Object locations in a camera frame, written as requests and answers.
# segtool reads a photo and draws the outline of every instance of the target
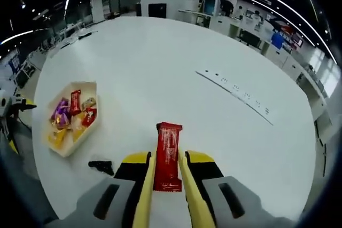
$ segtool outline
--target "floor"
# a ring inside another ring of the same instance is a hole
[[[40,76],[40,71],[37,70],[34,73],[34,75],[28,80],[25,87],[19,90],[19,93],[21,93],[26,98],[33,100],[39,76]],[[32,111],[25,111],[23,113],[20,113],[19,117],[21,118],[23,123],[27,124],[28,126],[32,125]],[[18,147],[20,149],[21,155],[24,157],[25,172],[29,174],[30,176],[34,177],[35,179],[39,179],[37,170],[35,167],[32,144],[30,145],[21,144],[21,145],[18,145]],[[323,178],[323,169],[324,169],[324,147],[322,147],[321,144],[317,142],[314,180],[313,180],[312,189],[309,194],[304,211],[307,211],[310,209],[312,204],[316,201],[317,197],[319,196],[322,188],[324,188],[324,184],[327,179]]]

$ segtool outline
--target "red wrapper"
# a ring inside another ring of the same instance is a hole
[[[70,114],[76,116],[81,112],[81,90],[76,90],[71,93]]]
[[[153,189],[162,192],[181,192],[178,179],[178,140],[181,125],[162,122],[157,124],[158,147]]]
[[[85,111],[86,111],[87,114],[86,114],[84,120],[82,121],[82,126],[87,128],[96,119],[97,109],[95,109],[95,108],[87,108]]]

